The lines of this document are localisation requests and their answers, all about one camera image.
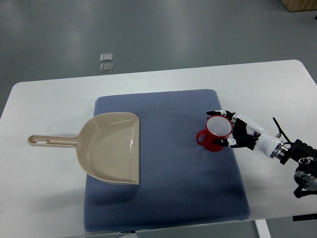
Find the white table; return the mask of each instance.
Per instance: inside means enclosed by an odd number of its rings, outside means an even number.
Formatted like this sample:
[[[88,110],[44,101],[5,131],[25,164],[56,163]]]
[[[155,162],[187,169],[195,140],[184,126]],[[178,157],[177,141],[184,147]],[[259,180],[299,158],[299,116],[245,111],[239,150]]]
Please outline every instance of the white table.
[[[76,136],[98,97],[214,89],[223,109],[317,148],[317,86],[296,60],[177,69],[16,84],[0,120],[0,237],[71,237],[83,227],[86,174],[75,149],[31,147],[31,134]],[[317,212],[314,195],[297,199],[297,163],[234,149],[250,220]]]

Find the blue cushion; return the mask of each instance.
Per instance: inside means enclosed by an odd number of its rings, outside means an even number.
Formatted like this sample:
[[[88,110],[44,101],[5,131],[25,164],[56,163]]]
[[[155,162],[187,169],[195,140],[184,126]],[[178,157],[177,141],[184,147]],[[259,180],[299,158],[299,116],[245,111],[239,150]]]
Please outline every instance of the blue cushion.
[[[113,185],[87,175],[85,229],[135,231],[244,220],[250,214],[230,148],[196,143],[206,111],[220,110],[210,89],[98,98],[94,115],[132,112],[140,118],[140,185]]]

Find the red mug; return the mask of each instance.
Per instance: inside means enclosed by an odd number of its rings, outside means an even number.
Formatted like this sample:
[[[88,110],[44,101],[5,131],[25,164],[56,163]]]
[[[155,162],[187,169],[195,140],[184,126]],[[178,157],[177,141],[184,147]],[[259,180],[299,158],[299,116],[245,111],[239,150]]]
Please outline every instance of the red mug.
[[[207,150],[217,152],[223,149],[223,146],[214,144],[214,140],[227,139],[232,133],[233,124],[231,121],[222,115],[215,115],[208,118],[204,130],[201,130],[196,135],[196,140],[199,145],[204,146]]]

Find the gray floor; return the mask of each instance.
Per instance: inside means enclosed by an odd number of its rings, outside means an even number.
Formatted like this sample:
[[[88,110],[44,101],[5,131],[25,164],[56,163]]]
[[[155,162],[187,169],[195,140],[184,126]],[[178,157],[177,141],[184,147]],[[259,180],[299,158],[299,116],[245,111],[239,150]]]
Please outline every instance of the gray floor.
[[[279,0],[0,0],[0,112],[17,82],[102,74],[105,52],[114,74],[296,59],[317,82],[316,14],[289,13]],[[267,223],[273,238],[316,236],[317,221]],[[254,229],[245,222],[140,237],[257,237]]]

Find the robot finger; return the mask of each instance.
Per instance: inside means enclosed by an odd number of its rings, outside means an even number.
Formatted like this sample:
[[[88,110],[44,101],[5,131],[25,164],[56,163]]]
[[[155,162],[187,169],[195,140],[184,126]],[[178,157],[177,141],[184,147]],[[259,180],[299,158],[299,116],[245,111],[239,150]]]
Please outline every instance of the robot finger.
[[[217,145],[222,145],[230,148],[247,147],[251,150],[254,149],[256,142],[256,139],[252,135],[242,135],[214,141],[214,143]]]

